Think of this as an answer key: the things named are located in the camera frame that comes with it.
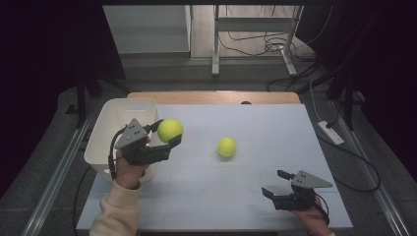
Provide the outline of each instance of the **hand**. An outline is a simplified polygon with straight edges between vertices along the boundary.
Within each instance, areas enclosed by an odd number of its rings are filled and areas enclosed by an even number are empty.
[[[125,189],[139,189],[141,182],[139,179],[142,177],[145,170],[149,165],[130,165],[128,161],[123,158],[122,151],[116,150],[116,183]]]
[[[318,196],[316,196],[316,204],[322,206]],[[323,215],[313,206],[305,210],[289,211],[296,214],[314,236],[328,236],[331,234],[331,230],[326,225]]]

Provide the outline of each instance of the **table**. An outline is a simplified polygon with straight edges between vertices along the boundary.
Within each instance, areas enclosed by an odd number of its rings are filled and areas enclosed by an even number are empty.
[[[295,93],[135,92],[128,97],[153,98],[159,118],[176,117],[185,128],[182,144],[171,152],[169,160],[157,164],[155,176],[143,186],[141,230],[302,229],[294,215],[275,210],[261,193],[261,187],[277,195],[291,193],[289,182],[279,179],[276,169],[296,174],[300,167],[333,184],[317,189],[330,210],[337,212],[331,216],[330,227],[352,227],[307,111]],[[253,105],[241,105],[242,101]],[[237,152],[227,161],[219,159],[212,148],[225,134],[233,134],[238,144]],[[199,158],[189,153],[197,153]],[[109,182],[95,178],[79,230],[89,230],[99,214],[99,200],[110,188]]]

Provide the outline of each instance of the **sleeve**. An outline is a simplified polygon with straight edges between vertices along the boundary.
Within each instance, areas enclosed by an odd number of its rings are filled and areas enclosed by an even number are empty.
[[[124,189],[113,181],[110,193],[101,199],[101,214],[94,220],[89,235],[135,235],[138,229],[139,192],[139,189]]]

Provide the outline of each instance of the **white basket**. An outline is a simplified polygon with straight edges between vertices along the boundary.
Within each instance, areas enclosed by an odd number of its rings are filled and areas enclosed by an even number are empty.
[[[92,130],[84,155],[85,161],[105,180],[111,182],[108,168],[108,154],[111,140],[117,131],[124,128],[130,121],[136,118],[141,125],[151,125],[158,120],[156,103],[150,98],[117,98],[107,101]],[[151,146],[157,146],[158,139],[151,139]],[[147,170],[146,176],[141,178],[144,183],[151,179],[155,169],[152,164]]]

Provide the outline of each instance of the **yellow tennis ball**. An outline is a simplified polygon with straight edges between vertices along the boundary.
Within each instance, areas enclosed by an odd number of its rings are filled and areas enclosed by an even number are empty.
[[[181,122],[176,119],[164,119],[157,127],[157,135],[165,144],[184,133]]]
[[[223,138],[217,143],[217,151],[223,157],[230,157],[236,151],[236,142],[231,138]]]

